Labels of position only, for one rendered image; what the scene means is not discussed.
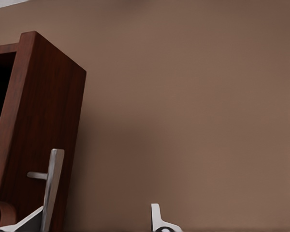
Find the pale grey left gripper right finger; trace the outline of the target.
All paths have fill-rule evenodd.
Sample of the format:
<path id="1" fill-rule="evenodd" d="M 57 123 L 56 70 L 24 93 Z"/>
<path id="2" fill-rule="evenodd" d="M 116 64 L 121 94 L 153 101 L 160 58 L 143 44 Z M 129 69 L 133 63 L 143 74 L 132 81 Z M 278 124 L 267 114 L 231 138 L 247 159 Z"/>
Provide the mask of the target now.
<path id="1" fill-rule="evenodd" d="M 182 229 L 178 225 L 162 219 L 158 203 L 151 204 L 151 220 L 152 232 L 182 232 Z"/>

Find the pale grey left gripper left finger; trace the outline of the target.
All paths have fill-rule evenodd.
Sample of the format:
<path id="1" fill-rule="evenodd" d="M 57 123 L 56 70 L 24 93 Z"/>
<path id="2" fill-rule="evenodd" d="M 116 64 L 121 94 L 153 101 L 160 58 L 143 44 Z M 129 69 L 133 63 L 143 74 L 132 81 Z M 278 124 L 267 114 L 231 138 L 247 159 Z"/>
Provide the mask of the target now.
<path id="1" fill-rule="evenodd" d="M 42 226 L 43 206 L 16 224 L 0 227 L 0 232 L 44 232 Z"/>

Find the brown wooden round cylinder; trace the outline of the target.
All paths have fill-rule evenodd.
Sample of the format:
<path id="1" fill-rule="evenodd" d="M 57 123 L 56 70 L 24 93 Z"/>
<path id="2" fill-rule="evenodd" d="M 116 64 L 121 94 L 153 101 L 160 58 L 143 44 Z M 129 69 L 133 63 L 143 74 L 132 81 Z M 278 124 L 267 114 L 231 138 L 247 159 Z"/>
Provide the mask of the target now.
<path id="1" fill-rule="evenodd" d="M 0 227 L 15 224 L 16 219 L 15 208 L 9 203 L 0 201 Z"/>

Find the dark red-brown wooden cabinet door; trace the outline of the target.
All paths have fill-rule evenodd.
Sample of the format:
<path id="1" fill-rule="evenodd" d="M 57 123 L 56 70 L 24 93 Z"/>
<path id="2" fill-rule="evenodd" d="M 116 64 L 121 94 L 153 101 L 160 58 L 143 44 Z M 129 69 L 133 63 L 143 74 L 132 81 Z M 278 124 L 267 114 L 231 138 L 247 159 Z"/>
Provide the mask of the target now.
<path id="1" fill-rule="evenodd" d="M 44 203 L 51 150 L 64 160 L 50 232 L 62 232 L 86 71 L 39 33 L 0 46 L 0 201 L 19 222 Z"/>

